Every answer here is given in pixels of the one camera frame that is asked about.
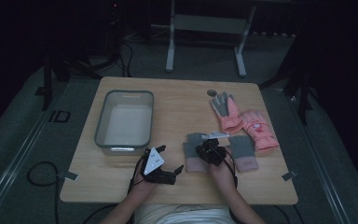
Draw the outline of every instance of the black device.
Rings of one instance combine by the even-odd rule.
[[[158,154],[161,151],[165,150],[166,146],[161,146],[156,148],[156,151],[158,152]],[[153,155],[151,155],[151,149],[147,148],[145,150],[145,154],[143,155],[144,157],[144,161],[142,163],[142,167],[141,167],[141,175],[144,177],[146,182],[150,182],[150,183],[156,183],[156,184],[170,184],[173,185],[176,181],[176,176],[179,175],[180,173],[182,173],[183,168],[185,167],[184,165],[179,166],[176,170],[174,170],[173,172],[167,172],[167,171],[163,171],[161,169],[161,165],[156,168],[155,170],[153,170],[152,172],[148,173],[147,175],[145,174],[145,168],[146,165],[148,163],[149,160],[153,160],[152,157]]]
[[[201,146],[196,147],[200,158],[208,163],[218,166],[226,157],[226,149],[219,146],[217,138],[205,140]]]

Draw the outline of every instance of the person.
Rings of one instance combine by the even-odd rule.
[[[225,160],[234,168],[233,161],[228,155],[226,155]],[[204,206],[162,205],[147,210],[147,207],[152,205],[146,204],[142,206],[142,204],[146,201],[157,184],[142,181],[143,178],[139,175],[139,171],[140,169],[138,169],[138,175],[134,181],[134,183],[139,184],[132,187],[127,197],[104,217],[100,224],[125,224],[140,207],[141,210],[146,209],[146,211],[143,211],[141,217],[147,214],[148,218],[144,219],[148,220],[145,220],[145,222],[140,220],[139,223],[236,223],[231,218],[226,206],[226,209],[221,206],[212,206],[205,209]],[[237,191],[234,177],[224,162],[221,162],[219,166],[209,164],[209,174],[220,193],[226,199],[228,207],[238,222],[252,224],[265,223]]]

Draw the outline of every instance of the gray carpet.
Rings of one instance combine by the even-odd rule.
[[[276,74],[293,41],[284,36],[250,36],[243,53],[248,77],[242,78],[237,74],[232,47],[194,42],[188,39],[188,35],[183,36],[186,38],[179,38],[176,45],[172,73],[165,72],[168,49],[166,33],[147,43],[136,35],[128,37],[126,43],[131,46],[133,53],[130,65],[132,76],[259,84]],[[130,49],[123,46],[122,55],[127,63],[131,56]],[[103,76],[120,77],[122,65],[115,64],[99,73]],[[41,71],[31,76],[0,119],[0,176],[17,151],[21,150],[22,143],[27,141],[28,132],[41,118],[48,118],[52,110],[70,111],[71,117],[67,123],[42,122],[43,128],[38,132],[24,164],[15,175],[11,188],[2,198],[0,223],[54,223],[54,186],[33,186],[27,181],[26,174],[40,161],[51,161],[59,170],[69,168],[99,84],[97,80],[77,74],[67,84],[54,82],[53,86],[64,90],[55,95],[50,109],[42,112],[42,98],[34,96],[41,80]],[[279,82],[263,90],[262,95],[287,166],[289,170],[298,173],[293,182],[298,195],[296,207],[299,213],[305,223],[358,223],[358,174],[334,126],[323,109],[310,98],[313,110],[307,112],[309,125],[304,127],[296,116],[296,102],[290,101],[281,91],[284,84],[285,81]],[[337,218],[334,202],[330,201],[329,191],[324,185],[325,176],[319,172],[320,163],[315,160],[315,150],[345,209],[344,220]],[[47,166],[40,167],[33,174],[35,180],[43,183],[54,181],[55,178],[54,170]],[[82,223],[104,205],[59,202],[60,222]],[[267,223],[287,223],[283,214],[274,206],[257,205],[254,208]],[[291,223],[301,223],[293,206],[280,208],[290,217]],[[109,209],[103,210],[88,223],[97,223],[108,211]]]

